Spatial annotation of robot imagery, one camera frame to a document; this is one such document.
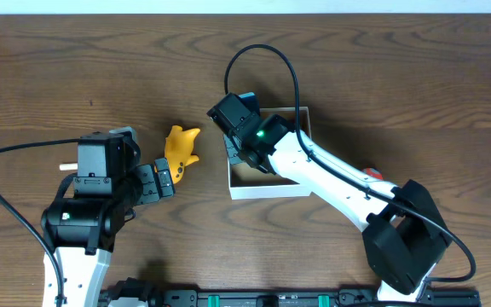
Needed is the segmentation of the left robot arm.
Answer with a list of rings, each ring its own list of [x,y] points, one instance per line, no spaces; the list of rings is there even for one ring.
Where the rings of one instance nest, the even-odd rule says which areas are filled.
[[[80,137],[77,170],[62,180],[41,218],[49,246],[43,262],[58,269],[44,273],[43,305],[96,306],[117,233],[136,206],[174,195],[167,160],[140,159],[130,127]]]

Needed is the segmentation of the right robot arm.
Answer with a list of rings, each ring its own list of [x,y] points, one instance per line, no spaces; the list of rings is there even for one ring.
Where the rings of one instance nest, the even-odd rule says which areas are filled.
[[[401,187],[348,165],[315,144],[300,118],[260,113],[254,94],[228,94],[208,111],[238,157],[263,173],[307,187],[361,232],[382,301],[418,302],[451,244],[428,190]]]

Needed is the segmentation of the red ball toy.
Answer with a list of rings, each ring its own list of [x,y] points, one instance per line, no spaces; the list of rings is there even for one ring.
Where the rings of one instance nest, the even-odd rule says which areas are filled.
[[[382,174],[376,170],[375,168],[372,168],[372,167],[369,167],[369,168],[365,168],[362,170],[365,174],[367,174],[368,176],[370,177],[374,177],[374,178],[377,178],[378,180],[383,180],[383,176]]]

